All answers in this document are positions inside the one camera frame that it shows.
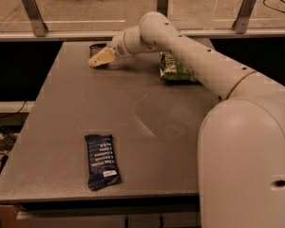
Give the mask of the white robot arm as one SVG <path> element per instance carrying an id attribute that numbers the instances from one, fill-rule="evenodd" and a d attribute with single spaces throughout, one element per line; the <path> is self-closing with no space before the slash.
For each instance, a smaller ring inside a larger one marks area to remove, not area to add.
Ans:
<path id="1" fill-rule="evenodd" d="M 173 54 L 219 100 L 198 138 L 202 228 L 285 228 L 285 86 L 148 12 L 89 59 Z"/>

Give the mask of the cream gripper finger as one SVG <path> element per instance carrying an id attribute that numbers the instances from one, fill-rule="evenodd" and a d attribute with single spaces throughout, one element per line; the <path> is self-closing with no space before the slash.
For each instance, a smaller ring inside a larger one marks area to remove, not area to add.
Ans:
<path id="1" fill-rule="evenodd" d="M 108 64 L 107 60 L 101 60 L 95 57 L 92 57 L 88 60 L 88 64 L 92 67 L 92 68 L 96 68 L 96 67 L 102 67 Z"/>

